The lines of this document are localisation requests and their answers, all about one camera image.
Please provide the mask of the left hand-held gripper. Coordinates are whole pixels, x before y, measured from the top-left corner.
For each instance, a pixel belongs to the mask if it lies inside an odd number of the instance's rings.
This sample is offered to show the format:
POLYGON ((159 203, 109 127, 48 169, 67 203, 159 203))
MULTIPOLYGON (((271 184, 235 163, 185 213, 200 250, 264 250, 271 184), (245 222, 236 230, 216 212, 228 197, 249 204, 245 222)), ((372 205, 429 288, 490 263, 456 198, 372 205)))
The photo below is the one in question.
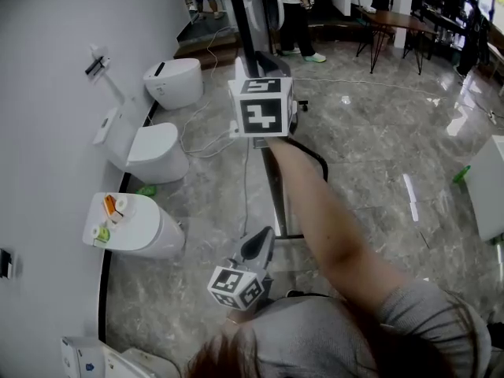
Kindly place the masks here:
POLYGON ((207 285, 217 303, 247 311, 268 297, 272 278, 267 268, 275 239, 274 229, 267 226, 248 233, 234 245, 228 258, 230 265, 217 266, 207 285))

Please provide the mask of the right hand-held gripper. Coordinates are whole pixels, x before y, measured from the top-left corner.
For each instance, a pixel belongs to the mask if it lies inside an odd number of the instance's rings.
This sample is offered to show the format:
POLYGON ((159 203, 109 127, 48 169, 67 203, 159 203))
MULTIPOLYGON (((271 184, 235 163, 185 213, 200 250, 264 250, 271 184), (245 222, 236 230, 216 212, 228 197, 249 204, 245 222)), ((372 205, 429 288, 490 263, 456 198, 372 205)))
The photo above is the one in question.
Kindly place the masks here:
POLYGON ((241 57, 235 59, 235 78, 228 81, 235 119, 230 122, 232 138, 285 137, 297 114, 290 68, 271 53, 256 53, 263 77, 246 73, 241 57))

